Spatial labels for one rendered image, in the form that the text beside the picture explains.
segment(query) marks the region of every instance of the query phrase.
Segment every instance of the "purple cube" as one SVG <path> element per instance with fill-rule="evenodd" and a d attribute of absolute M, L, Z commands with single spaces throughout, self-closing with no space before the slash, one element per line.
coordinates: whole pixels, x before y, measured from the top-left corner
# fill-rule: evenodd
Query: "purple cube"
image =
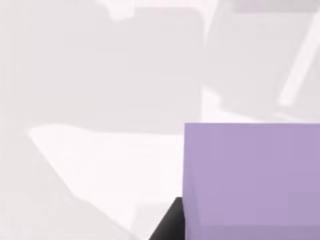
<path fill-rule="evenodd" d="M 187 123 L 186 240 L 320 240 L 320 124 Z"/>

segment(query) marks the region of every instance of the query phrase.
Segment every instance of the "purple block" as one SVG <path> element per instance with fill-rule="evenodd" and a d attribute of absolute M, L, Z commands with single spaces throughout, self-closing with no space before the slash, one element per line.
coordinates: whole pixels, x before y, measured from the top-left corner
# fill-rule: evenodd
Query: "purple block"
<path fill-rule="evenodd" d="M 320 240 L 320 124 L 187 123 L 186 240 Z"/>

